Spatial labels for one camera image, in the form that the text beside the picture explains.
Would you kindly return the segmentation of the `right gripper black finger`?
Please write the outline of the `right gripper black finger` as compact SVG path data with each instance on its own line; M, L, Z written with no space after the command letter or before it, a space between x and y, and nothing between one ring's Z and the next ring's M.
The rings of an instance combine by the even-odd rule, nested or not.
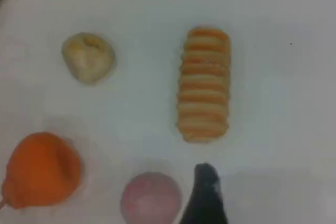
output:
M194 168L194 184L180 224L228 224L220 177L209 163Z

